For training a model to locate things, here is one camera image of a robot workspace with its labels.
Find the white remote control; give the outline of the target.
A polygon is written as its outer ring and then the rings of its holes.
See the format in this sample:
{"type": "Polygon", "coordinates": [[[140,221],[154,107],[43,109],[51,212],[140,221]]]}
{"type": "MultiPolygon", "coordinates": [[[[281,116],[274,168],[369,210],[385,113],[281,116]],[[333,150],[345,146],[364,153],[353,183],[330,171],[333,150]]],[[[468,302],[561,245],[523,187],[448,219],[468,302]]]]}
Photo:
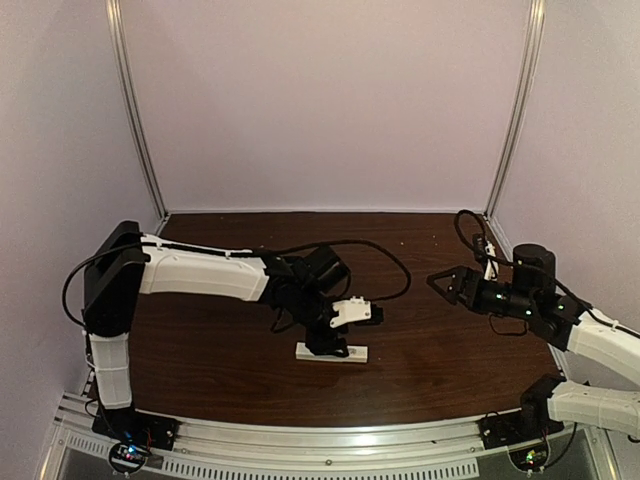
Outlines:
{"type": "Polygon", "coordinates": [[[304,343],[298,342],[295,349],[295,358],[299,361],[366,364],[368,362],[368,347],[347,345],[343,349],[330,353],[314,354],[304,343]]]}

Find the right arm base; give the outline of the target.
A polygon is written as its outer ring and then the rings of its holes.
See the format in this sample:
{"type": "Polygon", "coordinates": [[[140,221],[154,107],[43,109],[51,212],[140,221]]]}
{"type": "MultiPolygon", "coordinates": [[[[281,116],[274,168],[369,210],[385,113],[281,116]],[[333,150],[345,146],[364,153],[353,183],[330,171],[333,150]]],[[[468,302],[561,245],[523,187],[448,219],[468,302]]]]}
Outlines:
{"type": "Polygon", "coordinates": [[[542,473],[551,462],[550,435],[564,430],[562,422],[538,423],[527,419],[521,410],[489,412],[477,421],[485,450],[505,447],[509,462],[518,471],[542,473]]]}

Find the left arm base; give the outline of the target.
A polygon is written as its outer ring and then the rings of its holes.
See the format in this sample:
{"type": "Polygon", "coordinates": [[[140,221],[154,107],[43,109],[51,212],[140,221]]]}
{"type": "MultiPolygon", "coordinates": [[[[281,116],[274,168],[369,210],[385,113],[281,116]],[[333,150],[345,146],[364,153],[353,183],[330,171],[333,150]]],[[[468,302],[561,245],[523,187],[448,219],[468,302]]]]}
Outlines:
{"type": "Polygon", "coordinates": [[[169,417],[139,412],[116,417],[108,411],[94,418],[91,430],[115,441],[106,454],[107,462],[117,474],[130,476],[162,463],[157,451],[173,450],[178,427],[179,422],[169,417]]]}

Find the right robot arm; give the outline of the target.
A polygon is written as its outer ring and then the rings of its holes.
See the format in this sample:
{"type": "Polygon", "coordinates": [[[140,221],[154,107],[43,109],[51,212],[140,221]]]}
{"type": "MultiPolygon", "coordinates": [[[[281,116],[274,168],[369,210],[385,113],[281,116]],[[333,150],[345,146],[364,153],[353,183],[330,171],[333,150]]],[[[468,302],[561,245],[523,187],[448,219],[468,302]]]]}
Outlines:
{"type": "MultiPolygon", "coordinates": [[[[512,279],[500,283],[465,266],[427,277],[452,305],[489,317],[523,321],[548,345],[639,381],[639,334],[578,298],[556,279],[556,257],[539,244],[513,250],[512,279]]],[[[521,396],[521,423],[543,432],[550,423],[582,423],[639,437],[639,394],[545,375],[521,396]]]]}

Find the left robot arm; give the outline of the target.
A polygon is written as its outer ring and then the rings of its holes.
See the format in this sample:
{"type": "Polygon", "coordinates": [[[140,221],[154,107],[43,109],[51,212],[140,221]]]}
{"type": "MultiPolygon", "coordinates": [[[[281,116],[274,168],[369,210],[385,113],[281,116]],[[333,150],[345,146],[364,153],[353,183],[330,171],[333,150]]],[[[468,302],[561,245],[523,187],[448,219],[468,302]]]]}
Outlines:
{"type": "Polygon", "coordinates": [[[145,427],[133,402],[128,352],[140,295],[211,295],[267,305],[304,327],[313,355],[349,355],[346,340],[331,325],[338,313],[328,294],[349,270],[328,246],[307,256],[215,249],[147,235],[138,223],[123,221],[72,272],[83,276],[84,305],[71,320],[86,334],[99,414],[119,439],[130,440],[145,427]]]}

